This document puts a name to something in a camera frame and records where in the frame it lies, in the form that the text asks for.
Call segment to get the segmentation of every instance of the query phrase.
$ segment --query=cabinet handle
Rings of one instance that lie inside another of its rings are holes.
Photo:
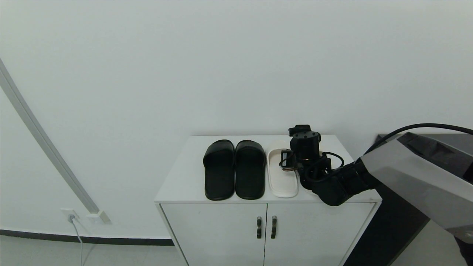
[[[261,223],[262,219],[261,216],[256,218],[256,238],[261,239]]]
[[[276,238],[276,225],[278,223],[278,218],[276,216],[272,217],[272,227],[271,227],[271,239]]]

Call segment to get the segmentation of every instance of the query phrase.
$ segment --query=black slide sandal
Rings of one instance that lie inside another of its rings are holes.
[[[212,143],[205,152],[205,196],[210,200],[224,200],[235,191],[235,149],[229,140]]]
[[[264,194],[266,155],[254,141],[240,141],[235,149],[235,192],[242,199],[259,199]]]

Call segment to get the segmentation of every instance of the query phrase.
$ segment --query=cabinet door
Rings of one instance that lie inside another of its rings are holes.
[[[264,266],[338,266],[373,205],[268,204]]]
[[[263,266],[267,204],[161,206],[189,266]]]

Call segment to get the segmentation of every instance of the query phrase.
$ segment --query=white wall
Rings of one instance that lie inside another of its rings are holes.
[[[472,13],[457,1],[2,1],[0,56],[114,223],[84,221],[89,234],[166,238],[153,198],[189,135],[307,123],[356,157],[406,124],[473,127]],[[85,209],[3,98],[1,227],[73,234],[59,208]]]

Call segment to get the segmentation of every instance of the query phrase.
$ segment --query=white slide sandal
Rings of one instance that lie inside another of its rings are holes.
[[[268,183],[271,192],[276,197],[291,198],[298,193],[298,181],[295,171],[285,172],[279,166],[281,150],[290,149],[288,142],[283,140],[273,141],[266,150],[268,169]]]

